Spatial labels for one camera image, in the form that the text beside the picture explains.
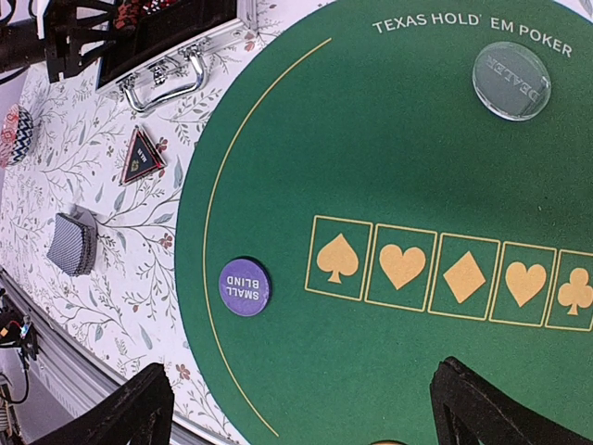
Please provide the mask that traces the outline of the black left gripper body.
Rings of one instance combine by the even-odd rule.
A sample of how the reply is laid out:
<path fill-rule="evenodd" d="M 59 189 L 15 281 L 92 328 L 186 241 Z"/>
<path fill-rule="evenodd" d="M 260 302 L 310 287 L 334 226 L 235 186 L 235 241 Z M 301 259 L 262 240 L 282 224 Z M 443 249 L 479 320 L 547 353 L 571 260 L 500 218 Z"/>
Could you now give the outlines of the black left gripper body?
<path fill-rule="evenodd" d="M 111 23 L 113 1 L 49 1 L 43 13 L 48 80 L 75 77 L 101 58 L 120 38 Z"/>

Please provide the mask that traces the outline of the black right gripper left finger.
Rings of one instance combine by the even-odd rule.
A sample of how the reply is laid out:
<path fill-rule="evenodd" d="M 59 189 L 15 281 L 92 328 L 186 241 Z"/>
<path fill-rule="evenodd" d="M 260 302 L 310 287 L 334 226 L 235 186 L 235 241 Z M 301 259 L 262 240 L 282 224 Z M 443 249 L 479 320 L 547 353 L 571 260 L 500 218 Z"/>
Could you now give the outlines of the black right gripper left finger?
<path fill-rule="evenodd" d="M 174 394 L 153 362 L 92 410 L 37 439 L 37 444 L 168 444 Z"/>

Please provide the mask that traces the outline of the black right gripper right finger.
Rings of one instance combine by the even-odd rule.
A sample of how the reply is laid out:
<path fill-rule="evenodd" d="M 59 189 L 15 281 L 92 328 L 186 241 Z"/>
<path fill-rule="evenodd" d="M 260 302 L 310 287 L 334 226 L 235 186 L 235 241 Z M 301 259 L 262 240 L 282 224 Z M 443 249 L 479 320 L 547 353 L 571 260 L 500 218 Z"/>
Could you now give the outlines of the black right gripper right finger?
<path fill-rule="evenodd" d="M 440 444 L 587 444 L 588 439 L 536 413 L 450 356 L 430 383 Z"/>

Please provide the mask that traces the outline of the purple small blind button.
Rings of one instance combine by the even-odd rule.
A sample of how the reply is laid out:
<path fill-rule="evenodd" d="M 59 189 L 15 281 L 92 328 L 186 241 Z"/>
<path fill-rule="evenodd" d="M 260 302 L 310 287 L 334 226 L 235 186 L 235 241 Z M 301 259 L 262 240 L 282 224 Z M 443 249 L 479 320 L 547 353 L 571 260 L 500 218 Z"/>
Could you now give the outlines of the purple small blind button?
<path fill-rule="evenodd" d="M 253 317 L 260 314 L 271 300 L 271 279 L 259 261 L 237 258 L 222 268 L 219 292 L 230 312 Z"/>

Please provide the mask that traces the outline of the clear dealer button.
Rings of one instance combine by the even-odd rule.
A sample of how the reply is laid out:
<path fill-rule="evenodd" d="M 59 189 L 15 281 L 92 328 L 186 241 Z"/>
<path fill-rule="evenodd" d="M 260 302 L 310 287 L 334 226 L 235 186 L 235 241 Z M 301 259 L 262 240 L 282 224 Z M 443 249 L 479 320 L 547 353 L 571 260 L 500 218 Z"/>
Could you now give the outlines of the clear dealer button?
<path fill-rule="evenodd" d="M 492 113 L 507 121 L 529 121 L 551 97 L 551 77 L 541 59 L 514 42 L 495 42 L 477 55 L 473 89 Z"/>

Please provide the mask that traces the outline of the orange poker chip stack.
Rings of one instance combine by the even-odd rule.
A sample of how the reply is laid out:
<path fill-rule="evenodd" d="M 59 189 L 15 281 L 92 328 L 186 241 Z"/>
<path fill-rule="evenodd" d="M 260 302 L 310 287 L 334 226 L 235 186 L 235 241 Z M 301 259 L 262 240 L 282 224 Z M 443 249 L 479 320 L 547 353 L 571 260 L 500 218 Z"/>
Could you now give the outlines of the orange poker chip stack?
<path fill-rule="evenodd" d="M 151 6 L 149 0 L 124 0 L 117 9 L 113 25 L 117 30 L 135 28 L 140 20 L 148 15 Z"/>

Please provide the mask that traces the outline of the orange big blind button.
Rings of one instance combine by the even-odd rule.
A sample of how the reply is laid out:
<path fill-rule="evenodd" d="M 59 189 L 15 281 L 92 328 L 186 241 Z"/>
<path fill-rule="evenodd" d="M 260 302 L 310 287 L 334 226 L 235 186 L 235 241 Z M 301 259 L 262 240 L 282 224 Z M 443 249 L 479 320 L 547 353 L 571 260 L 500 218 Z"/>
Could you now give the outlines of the orange big blind button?
<path fill-rule="evenodd" d="M 404 442 L 398 440 L 384 439 L 372 442 L 370 445 L 406 445 Z"/>

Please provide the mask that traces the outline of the aluminium poker case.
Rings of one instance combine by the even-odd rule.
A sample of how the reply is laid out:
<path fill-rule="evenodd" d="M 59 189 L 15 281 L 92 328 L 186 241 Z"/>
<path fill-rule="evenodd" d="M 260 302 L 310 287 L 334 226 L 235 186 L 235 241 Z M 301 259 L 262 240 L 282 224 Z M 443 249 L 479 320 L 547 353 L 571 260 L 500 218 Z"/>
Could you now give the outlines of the aluminium poker case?
<path fill-rule="evenodd" d="M 255 1 L 177 1 L 141 17 L 131 35 L 105 53 L 96 91 L 149 113 L 202 89 L 207 57 L 255 34 L 258 25 Z"/>

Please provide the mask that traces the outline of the red patterned bowl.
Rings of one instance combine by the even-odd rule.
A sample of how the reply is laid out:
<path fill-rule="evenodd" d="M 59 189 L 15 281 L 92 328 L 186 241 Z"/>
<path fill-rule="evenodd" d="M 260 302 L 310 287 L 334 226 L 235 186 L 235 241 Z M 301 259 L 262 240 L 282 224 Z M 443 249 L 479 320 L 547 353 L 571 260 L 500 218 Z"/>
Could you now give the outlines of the red patterned bowl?
<path fill-rule="evenodd" d="M 11 106 L 1 129 L 1 167 L 22 162 L 32 146 L 34 124 L 31 113 L 19 104 Z"/>

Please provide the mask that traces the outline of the triangular all in marker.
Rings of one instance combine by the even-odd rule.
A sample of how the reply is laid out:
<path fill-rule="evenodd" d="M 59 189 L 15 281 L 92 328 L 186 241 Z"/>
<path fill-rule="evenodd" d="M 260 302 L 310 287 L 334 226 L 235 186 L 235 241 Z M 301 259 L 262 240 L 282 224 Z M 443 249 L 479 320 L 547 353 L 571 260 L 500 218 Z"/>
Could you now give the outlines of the triangular all in marker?
<path fill-rule="evenodd" d="M 120 185 L 131 184 L 165 167 L 166 161 L 161 157 L 145 129 L 136 125 L 124 160 Z"/>

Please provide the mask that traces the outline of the blue playing card deck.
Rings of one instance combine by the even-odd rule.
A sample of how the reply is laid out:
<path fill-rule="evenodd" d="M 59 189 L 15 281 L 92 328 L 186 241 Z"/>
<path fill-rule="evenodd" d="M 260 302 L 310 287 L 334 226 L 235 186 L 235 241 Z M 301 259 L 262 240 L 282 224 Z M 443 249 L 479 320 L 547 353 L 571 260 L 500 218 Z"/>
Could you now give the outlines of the blue playing card deck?
<path fill-rule="evenodd" d="M 55 217 L 52 242 L 46 257 L 70 277 L 88 275 L 95 266 L 98 234 L 95 216 L 75 207 Z"/>

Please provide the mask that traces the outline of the green round poker mat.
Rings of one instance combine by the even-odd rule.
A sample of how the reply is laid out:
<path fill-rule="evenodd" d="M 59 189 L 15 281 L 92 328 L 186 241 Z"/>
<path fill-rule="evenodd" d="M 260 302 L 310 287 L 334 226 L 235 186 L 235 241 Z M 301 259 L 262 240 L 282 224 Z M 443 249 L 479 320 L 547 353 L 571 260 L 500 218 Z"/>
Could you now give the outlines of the green round poker mat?
<path fill-rule="evenodd" d="M 473 89 L 495 42 L 533 51 L 546 107 Z M 271 300 L 221 300 L 259 261 Z M 175 248 L 188 342 L 249 444 L 437 444 L 452 356 L 592 440 L 592 5 L 337 1 L 237 77 L 185 175 Z"/>

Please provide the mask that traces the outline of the front aluminium rail base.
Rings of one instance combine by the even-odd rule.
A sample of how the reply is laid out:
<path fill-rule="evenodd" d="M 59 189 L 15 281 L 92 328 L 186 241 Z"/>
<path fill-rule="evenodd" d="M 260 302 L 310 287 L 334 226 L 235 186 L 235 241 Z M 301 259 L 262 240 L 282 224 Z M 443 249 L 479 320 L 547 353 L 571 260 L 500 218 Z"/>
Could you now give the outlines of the front aluminium rail base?
<path fill-rule="evenodd" d="M 1 287 L 7 299 L 32 319 L 39 352 L 31 363 L 32 394 L 24 402 L 28 419 L 39 413 L 38 423 L 30 426 L 41 433 L 94 408 L 125 380 L 105 372 L 98 361 L 77 346 L 65 331 L 42 314 L 38 306 L 6 271 L 1 272 Z"/>

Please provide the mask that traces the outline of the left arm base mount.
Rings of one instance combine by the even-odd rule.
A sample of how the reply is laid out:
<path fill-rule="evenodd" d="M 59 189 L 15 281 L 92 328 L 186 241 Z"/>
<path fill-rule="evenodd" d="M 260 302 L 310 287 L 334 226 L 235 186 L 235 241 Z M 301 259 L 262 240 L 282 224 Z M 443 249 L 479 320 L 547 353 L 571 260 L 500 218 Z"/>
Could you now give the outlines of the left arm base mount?
<path fill-rule="evenodd" d="M 30 369 L 30 362 L 36 361 L 39 355 L 32 318 L 13 304 L 4 287 L 1 288 L 1 348 L 15 349 L 25 371 Z"/>

